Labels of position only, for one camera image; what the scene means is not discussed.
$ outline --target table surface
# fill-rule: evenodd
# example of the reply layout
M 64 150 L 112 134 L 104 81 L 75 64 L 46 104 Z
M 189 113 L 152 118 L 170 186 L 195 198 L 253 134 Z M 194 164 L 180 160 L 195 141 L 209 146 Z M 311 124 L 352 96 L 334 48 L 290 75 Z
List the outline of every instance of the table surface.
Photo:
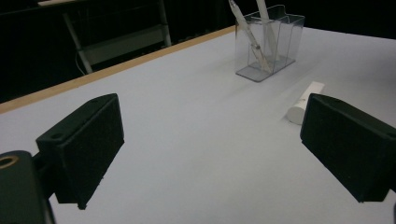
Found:
M 115 92 L 125 144 L 85 211 L 50 198 L 58 223 L 393 223 L 394 192 L 358 203 L 285 115 L 318 81 L 396 127 L 396 40 L 304 28 L 296 63 L 255 83 L 234 73 L 232 30 L 0 105 L 0 153 L 36 154 L 40 134 Z

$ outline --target wooden table edge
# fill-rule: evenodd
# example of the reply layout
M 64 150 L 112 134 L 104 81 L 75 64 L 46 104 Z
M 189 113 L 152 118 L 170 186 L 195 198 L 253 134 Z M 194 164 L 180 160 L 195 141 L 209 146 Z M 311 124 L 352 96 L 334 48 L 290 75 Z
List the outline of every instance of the wooden table edge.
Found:
M 217 38 L 222 35 L 227 35 L 228 33 L 233 32 L 234 29 L 235 29 L 234 26 L 230 26 L 230 27 L 218 30 L 218 31 L 210 33 L 210 34 L 202 35 L 202 36 L 199 36 L 192 40 L 182 42 L 180 44 L 176 44 L 176 45 L 171 46 L 166 49 L 160 49 L 158 51 L 141 56 L 139 58 L 132 59 L 125 63 L 116 64 L 114 66 L 94 72 L 87 76 L 78 77 L 78 78 L 72 79 L 70 81 L 61 83 L 59 85 L 44 89 L 42 91 L 37 91 L 37 92 L 31 93 L 31 94 L 22 96 L 20 98 L 14 99 L 14 100 L 4 102 L 4 103 L 0 104 L 0 114 L 6 113 L 10 110 L 20 108 L 25 105 L 29 105 L 29 104 L 47 99 L 51 96 L 57 95 L 59 93 L 65 92 L 65 91 L 73 90 L 75 88 L 78 88 L 80 86 L 86 85 L 91 82 L 94 82 L 101 78 L 112 76 L 114 74 L 117 74 L 118 72 L 135 67 L 139 64 L 146 63 L 151 60 L 160 58 L 164 55 L 167 55 L 167 54 L 170 54 L 170 53 L 182 50 L 182 49 L 186 49 L 186 48 L 192 47 L 197 44 L 204 43 L 208 40 Z

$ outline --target dark background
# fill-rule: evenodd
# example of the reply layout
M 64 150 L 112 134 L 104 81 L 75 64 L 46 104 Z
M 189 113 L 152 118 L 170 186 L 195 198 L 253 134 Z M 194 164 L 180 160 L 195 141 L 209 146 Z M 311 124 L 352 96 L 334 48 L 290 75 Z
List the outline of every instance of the dark background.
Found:
M 80 77 L 73 40 L 64 24 L 67 12 L 84 46 L 155 24 L 154 0 L 82 0 L 45 9 L 27 0 L 0 5 L 0 103 Z M 235 1 L 243 14 L 257 11 L 256 1 Z M 173 44 L 234 25 L 227 0 L 164 0 Z M 305 16 L 305 27 L 396 39 L 394 15 L 387 4 L 362 1 L 266 0 L 285 5 L 287 13 Z M 163 48 L 153 45 L 105 63 L 94 70 Z

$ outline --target white eraser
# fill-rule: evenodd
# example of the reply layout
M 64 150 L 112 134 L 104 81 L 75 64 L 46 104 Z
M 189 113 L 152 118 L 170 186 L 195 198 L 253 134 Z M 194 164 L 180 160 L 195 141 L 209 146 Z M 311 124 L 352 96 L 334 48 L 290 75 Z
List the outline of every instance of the white eraser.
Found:
M 321 94 L 323 92 L 323 88 L 323 83 L 313 81 L 311 85 L 309 85 L 309 87 L 305 90 L 297 103 L 288 110 L 286 117 L 295 124 L 303 124 L 309 95 L 311 93 Z

